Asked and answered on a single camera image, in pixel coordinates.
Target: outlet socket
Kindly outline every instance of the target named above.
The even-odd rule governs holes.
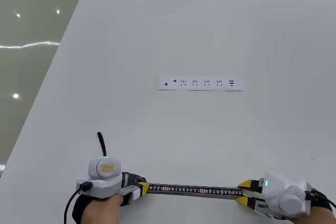
[[[236,77],[159,77],[159,90],[243,91],[243,79]]]

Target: power strip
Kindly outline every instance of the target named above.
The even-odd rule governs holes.
[[[242,78],[228,77],[159,77],[159,90],[243,91]]]

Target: tape measure numbers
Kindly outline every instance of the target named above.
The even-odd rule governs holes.
[[[206,198],[235,199],[243,196],[237,187],[185,186],[169,184],[149,184],[147,194],[183,195]]]

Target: glossy floor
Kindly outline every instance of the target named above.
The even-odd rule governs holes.
[[[0,164],[9,158],[77,3],[0,0]]]

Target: human hand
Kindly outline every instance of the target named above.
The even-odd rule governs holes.
[[[92,200],[85,208],[81,224],[117,224],[122,196],[114,195],[104,200]]]

